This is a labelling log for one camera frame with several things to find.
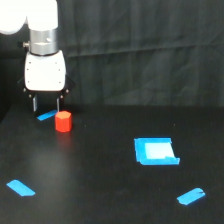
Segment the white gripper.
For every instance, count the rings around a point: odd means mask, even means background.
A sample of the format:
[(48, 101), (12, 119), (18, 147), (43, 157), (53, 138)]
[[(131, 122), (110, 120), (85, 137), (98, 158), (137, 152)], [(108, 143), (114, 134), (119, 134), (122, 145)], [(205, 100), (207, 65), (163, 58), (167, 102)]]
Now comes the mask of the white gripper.
[(18, 85), (29, 98), (33, 98), (33, 112), (37, 111), (39, 92), (56, 92), (57, 112), (60, 111), (62, 99), (74, 87), (75, 83), (66, 75), (66, 64), (63, 52), (39, 56), (30, 52), (26, 54), (24, 64), (24, 77), (18, 81)]

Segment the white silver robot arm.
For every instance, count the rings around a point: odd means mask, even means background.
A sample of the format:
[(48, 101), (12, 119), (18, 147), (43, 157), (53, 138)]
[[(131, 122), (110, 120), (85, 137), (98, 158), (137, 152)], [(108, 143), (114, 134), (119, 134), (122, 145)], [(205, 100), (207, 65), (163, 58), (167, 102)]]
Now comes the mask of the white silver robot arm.
[(24, 90), (29, 91), (33, 111), (37, 92), (57, 92), (57, 110), (74, 82), (66, 76), (63, 51), (58, 44), (57, 0), (0, 0), (0, 34), (13, 35), (23, 25), (29, 29), (24, 65)]

